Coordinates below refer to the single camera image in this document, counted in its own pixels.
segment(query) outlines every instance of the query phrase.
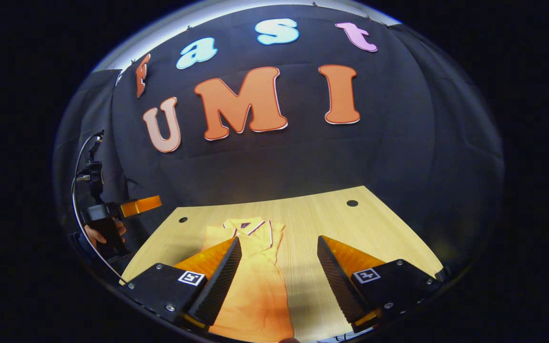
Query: light blue letter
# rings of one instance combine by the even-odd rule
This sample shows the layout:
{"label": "light blue letter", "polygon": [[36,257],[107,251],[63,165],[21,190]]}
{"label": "light blue letter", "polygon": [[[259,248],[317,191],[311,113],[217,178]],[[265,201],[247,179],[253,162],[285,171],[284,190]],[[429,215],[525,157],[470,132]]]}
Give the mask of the light blue letter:
{"label": "light blue letter", "polygon": [[217,49],[214,48],[215,39],[211,37],[199,39],[181,50],[181,58],[177,61],[178,69],[191,67],[197,61],[206,61],[215,56]]}
{"label": "light blue letter", "polygon": [[298,39],[300,33],[294,29],[298,24],[291,19],[270,19],[258,22],[255,31],[263,33],[257,41],[264,45],[290,43]]}

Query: hand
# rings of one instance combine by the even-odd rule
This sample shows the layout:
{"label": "hand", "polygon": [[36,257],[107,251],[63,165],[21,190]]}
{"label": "hand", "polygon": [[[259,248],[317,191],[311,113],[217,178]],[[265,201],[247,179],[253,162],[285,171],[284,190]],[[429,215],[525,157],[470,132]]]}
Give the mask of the hand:
{"label": "hand", "polygon": [[[125,234],[126,233],[126,228],[124,227],[124,224],[120,220],[117,220],[117,219],[114,219],[114,218],[112,218],[112,220],[116,223],[116,228],[118,228],[118,234],[120,236]],[[103,235],[101,233],[99,233],[97,230],[91,228],[88,225],[84,226],[84,228],[86,230],[86,235],[90,239],[90,243],[92,244],[93,247],[96,247],[97,242],[101,243],[101,244],[107,243],[107,240],[105,239],[105,237],[103,237]],[[126,239],[124,239],[124,237],[122,237],[122,243],[124,243],[125,241],[126,241]]]}

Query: letter m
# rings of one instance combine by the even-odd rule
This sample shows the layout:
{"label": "letter m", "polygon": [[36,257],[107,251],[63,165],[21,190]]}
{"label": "letter m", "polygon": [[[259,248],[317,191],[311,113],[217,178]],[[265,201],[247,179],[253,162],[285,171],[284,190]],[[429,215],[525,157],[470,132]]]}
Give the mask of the letter m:
{"label": "letter m", "polygon": [[228,136],[230,130],[222,124],[222,117],[236,133],[242,133],[250,109],[253,112],[253,120],[249,123],[252,131],[285,128],[287,119],[281,115],[276,96],[275,80],[279,74],[279,69],[274,67],[250,70],[238,95],[220,79],[210,79],[196,85],[194,92],[203,98],[207,119],[204,137],[214,141]]}

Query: table surface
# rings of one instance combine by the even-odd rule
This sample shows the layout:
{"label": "table surface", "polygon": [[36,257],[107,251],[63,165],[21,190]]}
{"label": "table surface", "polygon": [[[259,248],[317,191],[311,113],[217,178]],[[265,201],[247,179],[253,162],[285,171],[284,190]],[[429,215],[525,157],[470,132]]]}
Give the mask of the table surface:
{"label": "table surface", "polygon": [[[359,204],[348,206],[348,200]],[[180,223],[182,217],[187,221]],[[285,224],[277,265],[285,278],[294,333],[301,342],[352,331],[317,258],[318,236],[336,239],[384,262],[405,259],[432,276],[443,268],[402,219],[360,186],[266,202],[177,208],[135,254],[122,278],[131,280],[158,262],[175,265],[201,251],[207,226],[250,217]]]}

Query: cable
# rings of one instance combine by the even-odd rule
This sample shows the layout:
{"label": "cable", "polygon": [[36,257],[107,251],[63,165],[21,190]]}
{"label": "cable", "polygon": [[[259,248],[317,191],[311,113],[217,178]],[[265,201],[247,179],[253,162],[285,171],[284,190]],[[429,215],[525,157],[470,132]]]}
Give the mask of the cable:
{"label": "cable", "polygon": [[78,225],[80,226],[80,229],[82,230],[82,233],[83,233],[86,241],[88,241],[88,243],[90,243],[90,247],[92,247],[92,250],[94,250],[94,252],[96,252],[96,254],[99,256],[101,261],[103,261],[103,263],[105,263],[105,265],[107,265],[107,267],[109,267],[109,269],[111,269],[112,272],[114,272],[118,276],[118,278],[120,278],[120,280],[122,280],[122,282],[124,282],[124,284],[127,284],[128,282],[126,282],[126,280],[124,280],[122,278],[122,276],[120,274],[118,274],[118,272],[116,272],[116,270],[113,267],[111,267],[111,265],[103,258],[103,256],[101,256],[101,253],[96,249],[96,247],[94,245],[92,245],[92,243],[91,243],[91,241],[88,237],[88,234],[86,233],[85,228],[82,226],[82,222],[81,222],[80,217],[78,215],[78,205],[76,204],[76,178],[78,177],[78,174],[77,174],[78,173],[78,167],[80,165],[80,160],[82,159],[83,150],[86,147],[86,145],[88,144],[88,142],[92,139],[92,137],[98,136],[100,134],[101,134],[101,132],[98,132],[98,133],[93,134],[90,137],[88,137],[88,139],[86,139],[86,141],[82,145],[82,148],[80,149],[80,153],[78,155],[78,161],[76,162],[76,168],[74,170],[74,173],[76,174],[76,176],[73,177],[73,181],[71,182],[71,202],[73,204],[73,212],[76,215],[76,220],[78,220]]}

